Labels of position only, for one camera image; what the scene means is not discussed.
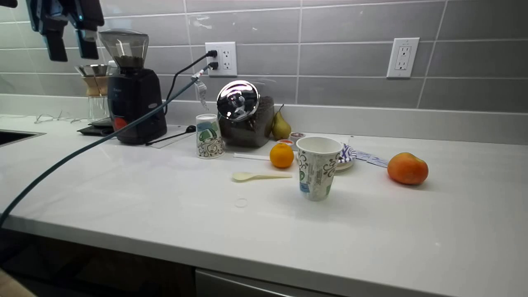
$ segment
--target white spoon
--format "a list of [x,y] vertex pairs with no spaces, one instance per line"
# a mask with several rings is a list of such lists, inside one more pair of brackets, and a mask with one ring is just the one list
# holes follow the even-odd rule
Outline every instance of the white spoon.
[[236,183],[249,180],[267,180],[267,179],[291,179],[291,174],[276,174],[276,172],[234,172],[231,180]]

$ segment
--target paper cup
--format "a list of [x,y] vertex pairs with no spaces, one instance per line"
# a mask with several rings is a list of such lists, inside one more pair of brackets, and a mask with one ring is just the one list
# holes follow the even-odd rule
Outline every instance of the paper cup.
[[325,200],[330,193],[335,162],[343,144],[327,137],[297,141],[299,188],[309,200]]

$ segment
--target orange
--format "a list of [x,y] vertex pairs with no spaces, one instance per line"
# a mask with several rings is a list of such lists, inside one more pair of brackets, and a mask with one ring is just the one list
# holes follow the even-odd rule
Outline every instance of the orange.
[[396,183],[416,187],[428,179],[429,167],[419,157],[403,152],[390,160],[388,174]]
[[276,169],[291,169],[294,164],[292,146],[279,142],[269,150],[269,162]]

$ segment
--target black appliance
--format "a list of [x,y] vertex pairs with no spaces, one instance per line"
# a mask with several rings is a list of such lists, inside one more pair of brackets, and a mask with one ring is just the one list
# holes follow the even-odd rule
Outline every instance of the black appliance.
[[[27,0],[33,32],[43,35],[51,61],[68,61],[63,33],[68,22],[78,32],[81,58],[98,60],[98,27],[104,25],[99,0]],[[0,0],[17,7],[17,0]]]
[[[114,131],[142,117],[162,104],[160,80],[144,68],[149,37],[131,32],[101,32],[102,45],[119,70],[107,81],[107,101]],[[147,144],[167,134],[164,111],[117,136],[121,144]]]

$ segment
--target stainless steel appliance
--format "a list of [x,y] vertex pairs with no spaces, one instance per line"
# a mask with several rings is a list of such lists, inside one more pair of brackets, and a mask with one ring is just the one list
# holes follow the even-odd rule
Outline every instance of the stainless steel appliance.
[[221,136],[228,146],[263,147],[269,141],[274,99],[249,81],[231,81],[216,96]]

